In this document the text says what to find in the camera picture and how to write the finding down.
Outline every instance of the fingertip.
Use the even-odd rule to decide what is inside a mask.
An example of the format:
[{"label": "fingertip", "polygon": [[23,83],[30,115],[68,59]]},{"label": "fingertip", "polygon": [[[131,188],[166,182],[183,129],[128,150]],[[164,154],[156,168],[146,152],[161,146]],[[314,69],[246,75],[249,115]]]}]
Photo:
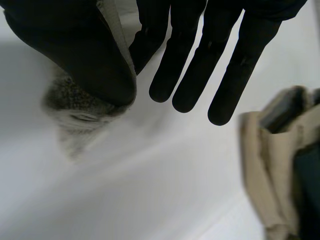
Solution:
[{"label": "fingertip", "polygon": [[170,95],[168,95],[167,92],[153,89],[152,86],[149,89],[149,96],[157,103],[164,103],[170,98]]},{"label": "fingertip", "polygon": [[209,121],[216,126],[226,125],[233,113],[229,113],[227,111],[223,111],[221,107],[211,106],[208,111],[208,119]]},{"label": "fingertip", "polygon": [[173,96],[172,106],[175,110],[182,114],[186,114],[194,108],[193,105],[185,104],[185,102],[183,102],[180,98],[177,98],[176,95]]}]

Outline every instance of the gray towel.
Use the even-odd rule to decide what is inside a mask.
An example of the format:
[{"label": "gray towel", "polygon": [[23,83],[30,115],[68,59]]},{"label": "gray towel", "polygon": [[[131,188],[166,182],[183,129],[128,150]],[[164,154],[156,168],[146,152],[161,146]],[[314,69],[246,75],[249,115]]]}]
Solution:
[{"label": "gray towel", "polygon": [[[135,80],[134,64],[114,0],[99,0],[97,6]],[[66,155],[71,160],[79,160],[84,150],[106,132],[108,124],[130,106],[115,107],[103,102],[83,91],[58,66],[53,69],[54,80],[44,96],[42,108],[58,125],[59,142]]]}]

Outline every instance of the hand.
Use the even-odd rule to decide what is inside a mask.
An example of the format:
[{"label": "hand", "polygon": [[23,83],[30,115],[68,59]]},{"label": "hand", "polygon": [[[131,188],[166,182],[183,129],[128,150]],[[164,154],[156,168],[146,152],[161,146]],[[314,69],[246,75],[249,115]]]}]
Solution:
[{"label": "hand", "polygon": [[177,111],[191,111],[224,52],[232,27],[245,9],[238,42],[208,111],[213,124],[224,125],[232,117],[265,46],[275,37],[281,22],[295,17],[306,1],[208,0],[206,6],[206,0],[136,0],[142,29],[129,48],[136,72],[142,71],[163,43],[171,8],[171,38],[149,90],[154,101],[168,100],[206,7],[200,44],[172,99]]}]

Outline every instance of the khaki cloth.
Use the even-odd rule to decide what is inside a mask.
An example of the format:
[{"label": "khaki cloth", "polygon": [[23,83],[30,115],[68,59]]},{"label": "khaki cloth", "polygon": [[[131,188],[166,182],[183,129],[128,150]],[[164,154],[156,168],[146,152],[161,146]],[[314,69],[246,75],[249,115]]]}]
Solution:
[{"label": "khaki cloth", "polygon": [[265,110],[243,116],[244,183],[269,240],[287,240],[290,235],[298,235],[294,200],[299,200],[299,185],[294,182],[293,159],[298,150],[319,139],[320,105],[311,107],[312,98],[305,89],[301,115],[279,133],[272,134],[263,127],[266,117],[271,118],[296,89],[280,92]]}]

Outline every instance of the white table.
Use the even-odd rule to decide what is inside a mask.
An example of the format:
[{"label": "white table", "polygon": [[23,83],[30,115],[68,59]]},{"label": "white table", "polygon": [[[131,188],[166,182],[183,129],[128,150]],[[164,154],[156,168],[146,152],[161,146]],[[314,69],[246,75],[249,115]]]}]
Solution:
[{"label": "white table", "polygon": [[[124,0],[118,4],[131,41],[138,15]],[[218,127],[207,111],[239,25],[190,113],[176,112],[170,100],[159,104],[149,98],[162,48],[138,77],[131,110],[84,163],[73,165],[60,152],[55,125],[39,108],[50,63],[19,40],[1,14],[1,240],[262,240],[242,183],[238,115],[260,110],[283,88],[320,87],[319,37],[310,0],[283,23],[233,118]],[[201,27],[192,53],[200,37]]]}]

